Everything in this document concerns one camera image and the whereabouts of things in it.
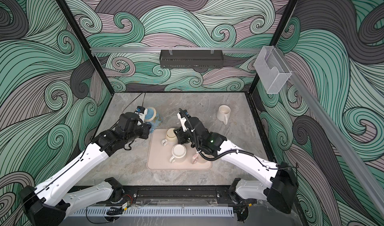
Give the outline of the cream speckled mug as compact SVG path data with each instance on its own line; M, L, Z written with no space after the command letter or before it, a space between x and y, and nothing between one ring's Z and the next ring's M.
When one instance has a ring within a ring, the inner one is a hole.
M178 138L174 130L174 128L170 128L167 130L166 138L162 140L162 146L174 146L178 144Z

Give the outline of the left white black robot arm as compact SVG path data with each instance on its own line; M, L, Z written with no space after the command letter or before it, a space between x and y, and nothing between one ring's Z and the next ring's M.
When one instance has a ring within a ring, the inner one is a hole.
M24 187L20 192L22 210L32 225L58 226L69 215L98 202L121 202L124 189L114 178L80 191L69 191L125 145L130 146L137 138L148 139L151 125L144 121L147 112L138 106L135 112L121 114L114 126L92 139L83 152L55 175L35 187Z

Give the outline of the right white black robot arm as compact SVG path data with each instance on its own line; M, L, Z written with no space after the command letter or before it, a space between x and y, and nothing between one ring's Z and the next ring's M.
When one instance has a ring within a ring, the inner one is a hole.
M267 201L276 210L290 214L299 188L295 167L262 159L243 150L225 136L208 131L196 117L179 117L181 126L175 129L178 142L190 142L199 158L206 161L224 160L255 178L255 181L234 180L234 201Z

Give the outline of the blue butterfly mug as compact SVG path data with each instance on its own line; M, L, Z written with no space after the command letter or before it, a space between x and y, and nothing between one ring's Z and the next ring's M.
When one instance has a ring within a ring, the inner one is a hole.
M160 114L153 107L146 108L145 122L151 125L150 133L153 133L162 124L162 118Z

